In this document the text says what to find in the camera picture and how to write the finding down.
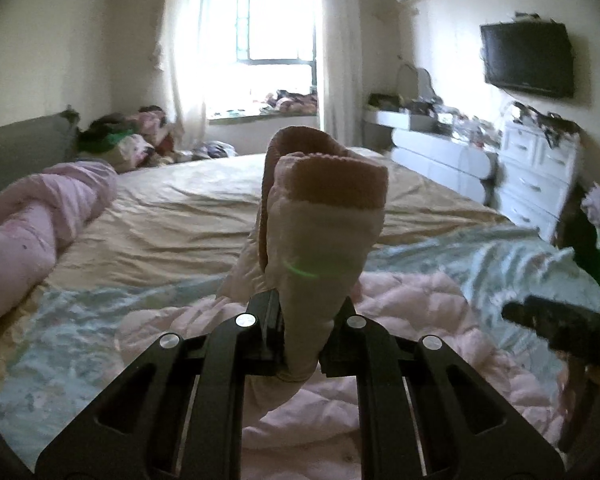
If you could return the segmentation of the black wall television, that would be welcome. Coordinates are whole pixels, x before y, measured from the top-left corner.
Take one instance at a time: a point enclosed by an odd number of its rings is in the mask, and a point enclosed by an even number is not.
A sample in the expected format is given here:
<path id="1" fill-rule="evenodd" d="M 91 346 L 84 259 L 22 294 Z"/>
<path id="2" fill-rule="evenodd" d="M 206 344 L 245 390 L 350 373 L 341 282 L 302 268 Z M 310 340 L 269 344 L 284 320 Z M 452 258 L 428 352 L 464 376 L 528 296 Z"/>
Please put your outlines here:
<path id="1" fill-rule="evenodd" d="M 572 45 L 564 24 L 544 21 L 480 26 L 484 81 L 494 87 L 570 99 Z"/>

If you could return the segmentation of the white rounded vanity desk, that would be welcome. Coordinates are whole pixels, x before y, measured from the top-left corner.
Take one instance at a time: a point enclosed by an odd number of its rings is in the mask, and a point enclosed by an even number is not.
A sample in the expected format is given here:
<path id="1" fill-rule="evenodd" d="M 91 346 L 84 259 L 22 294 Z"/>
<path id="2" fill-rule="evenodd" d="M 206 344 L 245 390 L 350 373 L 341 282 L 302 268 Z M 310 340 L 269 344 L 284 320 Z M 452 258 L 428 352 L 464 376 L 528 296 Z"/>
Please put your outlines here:
<path id="1" fill-rule="evenodd" d="M 389 157 L 474 202 L 490 202 L 498 154 L 477 145 L 434 133 L 430 117 L 388 110 L 366 110 L 367 125 L 391 130 Z"/>

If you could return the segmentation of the right white curtain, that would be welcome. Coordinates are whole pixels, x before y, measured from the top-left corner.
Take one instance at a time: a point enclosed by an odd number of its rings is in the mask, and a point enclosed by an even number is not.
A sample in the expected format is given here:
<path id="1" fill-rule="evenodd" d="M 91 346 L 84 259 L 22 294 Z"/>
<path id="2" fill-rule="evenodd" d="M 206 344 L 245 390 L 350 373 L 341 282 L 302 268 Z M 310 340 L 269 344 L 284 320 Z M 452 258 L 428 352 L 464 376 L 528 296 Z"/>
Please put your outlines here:
<path id="1" fill-rule="evenodd" d="M 363 52 L 360 0 L 320 0 L 317 96 L 321 129 L 345 146 L 362 139 Z"/>

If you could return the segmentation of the grey upholstered headboard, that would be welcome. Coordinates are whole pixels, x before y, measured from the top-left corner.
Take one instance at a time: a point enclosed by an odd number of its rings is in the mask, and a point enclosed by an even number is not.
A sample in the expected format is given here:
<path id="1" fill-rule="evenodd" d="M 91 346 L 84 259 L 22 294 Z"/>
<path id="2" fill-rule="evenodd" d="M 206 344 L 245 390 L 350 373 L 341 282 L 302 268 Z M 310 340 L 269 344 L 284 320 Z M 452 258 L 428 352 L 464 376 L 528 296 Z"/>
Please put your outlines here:
<path id="1" fill-rule="evenodd" d="M 69 106 L 60 113 L 0 127 L 0 192 L 29 174 L 76 156 L 80 114 Z"/>

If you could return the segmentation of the rolled pink duvet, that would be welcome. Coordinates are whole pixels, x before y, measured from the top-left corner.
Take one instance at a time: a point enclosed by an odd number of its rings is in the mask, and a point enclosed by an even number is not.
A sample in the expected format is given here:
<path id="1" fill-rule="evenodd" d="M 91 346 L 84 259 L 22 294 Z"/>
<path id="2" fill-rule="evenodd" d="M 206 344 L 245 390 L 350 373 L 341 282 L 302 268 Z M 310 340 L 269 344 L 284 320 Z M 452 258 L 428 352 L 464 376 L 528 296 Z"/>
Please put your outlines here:
<path id="1" fill-rule="evenodd" d="M 101 160 L 63 162 L 0 192 L 0 318 L 46 279 L 64 252 L 117 194 Z"/>

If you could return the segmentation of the beige bed sheet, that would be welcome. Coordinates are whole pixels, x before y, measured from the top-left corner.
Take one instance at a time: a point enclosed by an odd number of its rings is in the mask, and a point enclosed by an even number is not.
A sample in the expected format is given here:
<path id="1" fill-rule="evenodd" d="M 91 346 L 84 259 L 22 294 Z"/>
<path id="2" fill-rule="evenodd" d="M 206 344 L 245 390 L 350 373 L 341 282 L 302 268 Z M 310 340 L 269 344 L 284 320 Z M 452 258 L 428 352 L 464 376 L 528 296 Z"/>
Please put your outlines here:
<path id="1" fill-rule="evenodd" d="M 505 220 L 381 154 L 357 152 L 389 170 L 381 246 Z M 263 165 L 255 154 L 122 174 L 116 199 L 62 253 L 44 286 L 154 287 L 227 273 L 256 223 Z"/>

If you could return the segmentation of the clothes on window sill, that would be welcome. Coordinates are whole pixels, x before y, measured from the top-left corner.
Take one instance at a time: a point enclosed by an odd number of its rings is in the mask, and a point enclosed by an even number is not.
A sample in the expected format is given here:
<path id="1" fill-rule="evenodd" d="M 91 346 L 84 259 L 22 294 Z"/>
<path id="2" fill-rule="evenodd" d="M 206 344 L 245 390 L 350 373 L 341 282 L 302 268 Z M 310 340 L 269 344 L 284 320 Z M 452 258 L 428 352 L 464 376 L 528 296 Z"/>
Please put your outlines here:
<path id="1" fill-rule="evenodd" d="M 265 98 L 260 112 L 265 115 L 316 115 L 317 96 L 315 93 L 302 94 L 277 90 Z"/>

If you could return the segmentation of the pile of clothes by bed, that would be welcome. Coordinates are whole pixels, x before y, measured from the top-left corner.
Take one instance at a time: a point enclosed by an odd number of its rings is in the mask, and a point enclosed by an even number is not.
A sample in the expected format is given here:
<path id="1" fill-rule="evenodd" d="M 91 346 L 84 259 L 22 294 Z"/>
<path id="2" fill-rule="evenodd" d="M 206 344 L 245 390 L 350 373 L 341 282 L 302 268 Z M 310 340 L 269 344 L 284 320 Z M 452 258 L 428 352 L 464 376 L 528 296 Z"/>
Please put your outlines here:
<path id="1" fill-rule="evenodd" d="M 149 105 L 131 115 L 112 113 L 94 120 L 78 134 L 76 150 L 80 156 L 102 159 L 124 174 L 174 164 L 181 136 L 182 129 L 168 121 L 160 106 Z"/>

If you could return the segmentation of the green cartoon print blanket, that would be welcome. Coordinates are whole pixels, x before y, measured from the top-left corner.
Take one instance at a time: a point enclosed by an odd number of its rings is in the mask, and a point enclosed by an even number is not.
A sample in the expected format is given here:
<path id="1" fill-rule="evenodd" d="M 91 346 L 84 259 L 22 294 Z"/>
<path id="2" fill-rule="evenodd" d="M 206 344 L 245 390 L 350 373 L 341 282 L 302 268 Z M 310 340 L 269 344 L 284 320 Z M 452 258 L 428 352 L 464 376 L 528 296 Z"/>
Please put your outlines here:
<path id="1" fill-rule="evenodd" d="M 158 336 L 211 332 L 244 305 L 221 279 L 155 288 L 52 289 L 27 308 L 0 349 L 0 431 L 28 465 L 111 379 Z M 506 302 L 541 296 L 590 310 L 600 286 L 556 249 L 516 226 L 485 226 L 383 247 L 367 258 L 358 312 L 396 336 L 447 342 L 547 440 L 562 422 L 564 366 L 531 330 L 506 322 Z M 358 399 L 350 378 L 315 374 L 242 437 L 247 479 L 356 479 Z"/>

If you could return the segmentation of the window with dark frame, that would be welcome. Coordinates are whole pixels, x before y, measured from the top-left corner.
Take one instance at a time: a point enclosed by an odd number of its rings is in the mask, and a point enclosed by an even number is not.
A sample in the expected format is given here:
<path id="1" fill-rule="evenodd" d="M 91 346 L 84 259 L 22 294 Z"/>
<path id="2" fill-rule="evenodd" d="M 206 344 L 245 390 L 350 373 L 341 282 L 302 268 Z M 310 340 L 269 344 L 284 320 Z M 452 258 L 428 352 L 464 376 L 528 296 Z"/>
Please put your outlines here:
<path id="1" fill-rule="evenodd" d="M 214 0 L 226 53 L 251 65 L 316 59 L 316 0 Z"/>

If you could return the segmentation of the oval vanity mirror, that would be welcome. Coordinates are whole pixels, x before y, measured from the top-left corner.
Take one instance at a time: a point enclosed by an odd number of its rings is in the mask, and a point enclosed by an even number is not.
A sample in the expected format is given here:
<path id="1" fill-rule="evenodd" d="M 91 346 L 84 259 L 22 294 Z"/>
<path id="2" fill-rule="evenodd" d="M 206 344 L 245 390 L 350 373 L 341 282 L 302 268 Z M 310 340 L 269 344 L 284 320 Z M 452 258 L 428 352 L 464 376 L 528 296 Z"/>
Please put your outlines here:
<path id="1" fill-rule="evenodd" d="M 396 92 L 405 102 L 434 102 L 437 99 L 429 73 L 424 68 L 415 67 L 410 63 L 402 64 L 398 70 Z"/>

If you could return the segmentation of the white curtain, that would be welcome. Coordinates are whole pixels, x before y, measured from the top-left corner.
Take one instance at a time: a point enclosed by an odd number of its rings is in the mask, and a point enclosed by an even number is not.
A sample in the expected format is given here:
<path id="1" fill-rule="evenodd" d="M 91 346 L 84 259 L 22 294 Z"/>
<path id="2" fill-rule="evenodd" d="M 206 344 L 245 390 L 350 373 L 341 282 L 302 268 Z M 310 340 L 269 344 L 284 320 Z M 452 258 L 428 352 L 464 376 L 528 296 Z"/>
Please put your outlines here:
<path id="1" fill-rule="evenodd" d="M 321 129 L 345 146 L 362 139 L 363 52 L 360 0 L 320 0 L 317 96 Z"/>
<path id="2" fill-rule="evenodd" d="M 210 3 L 211 0 L 163 0 L 155 68 L 162 73 L 166 116 L 176 127 L 175 145 L 180 150 L 196 148 L 206 135 Z"/>

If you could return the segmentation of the pink quilted jacket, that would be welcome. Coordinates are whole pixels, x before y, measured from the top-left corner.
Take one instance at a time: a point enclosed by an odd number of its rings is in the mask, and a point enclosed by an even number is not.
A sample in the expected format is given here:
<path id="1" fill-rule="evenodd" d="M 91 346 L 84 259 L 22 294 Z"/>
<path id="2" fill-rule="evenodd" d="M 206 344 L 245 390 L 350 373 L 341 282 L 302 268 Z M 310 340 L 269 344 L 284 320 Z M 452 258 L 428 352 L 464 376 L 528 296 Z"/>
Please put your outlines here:
<path id="1" fill-rule="evenodd" d="M 323 131 L 290 127 L 272 139 L 257 225 L 219 290 L 243 311 L 260 292 L 279 298 L 280 364 L 272 375 L 246 377 L 242 432 L 322 373 L 320 354 L 346 300 L 361 314 L 361 278 L 387 190 L 384 166 Z"/>

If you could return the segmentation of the white drawer dresser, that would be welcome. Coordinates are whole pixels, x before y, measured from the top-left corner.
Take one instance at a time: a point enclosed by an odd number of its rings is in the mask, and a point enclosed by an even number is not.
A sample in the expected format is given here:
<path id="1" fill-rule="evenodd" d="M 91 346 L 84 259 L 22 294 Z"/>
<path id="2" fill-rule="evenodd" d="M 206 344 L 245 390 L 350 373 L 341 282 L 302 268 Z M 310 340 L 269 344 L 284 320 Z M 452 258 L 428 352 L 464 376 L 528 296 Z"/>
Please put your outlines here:
<path id="1" fill-rule="evenodd" d="M 535 126 L 506 122 L 491 207 L 553 243 L 581 166 L 577 133 L 552 136 Z"/>

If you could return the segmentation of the left white curtain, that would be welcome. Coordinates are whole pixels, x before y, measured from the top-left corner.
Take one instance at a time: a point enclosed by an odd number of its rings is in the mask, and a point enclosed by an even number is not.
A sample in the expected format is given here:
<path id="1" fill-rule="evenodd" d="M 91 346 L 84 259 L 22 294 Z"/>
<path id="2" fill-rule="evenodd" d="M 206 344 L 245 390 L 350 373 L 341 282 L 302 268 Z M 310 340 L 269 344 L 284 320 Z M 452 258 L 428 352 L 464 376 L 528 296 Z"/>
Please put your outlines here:
<path id="1" fill-rule="evenodd" d="M 163 0 L 155 68 L 162 73 L 166 116 L 176 127 L 175 145 L 180 150 L 196 148 L 206 135 L 210 3 L 211 0 Z"/>

